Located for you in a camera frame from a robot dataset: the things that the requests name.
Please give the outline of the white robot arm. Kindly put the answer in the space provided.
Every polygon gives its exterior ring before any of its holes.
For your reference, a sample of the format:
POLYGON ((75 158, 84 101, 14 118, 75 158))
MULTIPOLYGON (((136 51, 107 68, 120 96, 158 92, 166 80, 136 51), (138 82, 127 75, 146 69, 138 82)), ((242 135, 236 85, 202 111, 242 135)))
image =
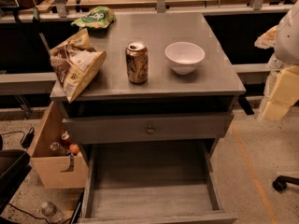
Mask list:
POLYGON ((274 49, 275 58, 288 64, 276 76, 274 87, 261 105, 261 118, 281 120, 299 101, 299 1, 279 24, 257 38, 254 46, 274 49))

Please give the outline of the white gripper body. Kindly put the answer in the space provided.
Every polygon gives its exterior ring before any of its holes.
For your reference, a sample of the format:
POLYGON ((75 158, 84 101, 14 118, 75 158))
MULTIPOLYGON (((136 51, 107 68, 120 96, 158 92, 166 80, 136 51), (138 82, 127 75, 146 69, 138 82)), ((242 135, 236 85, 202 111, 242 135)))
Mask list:
POLYGON ((287 106, 293 106, 299 100, 299 66, 288 67, 278 73, 270 100, 287 106))

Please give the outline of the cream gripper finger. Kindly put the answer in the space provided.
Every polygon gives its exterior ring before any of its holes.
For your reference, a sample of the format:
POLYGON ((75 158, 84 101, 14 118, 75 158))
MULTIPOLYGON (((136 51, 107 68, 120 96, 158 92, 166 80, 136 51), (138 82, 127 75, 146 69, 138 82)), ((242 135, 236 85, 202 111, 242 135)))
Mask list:
POLYGON ((288 113, 289 109, 285 105, 267 102, 262 117, 271 121, 279 121, 288 113))

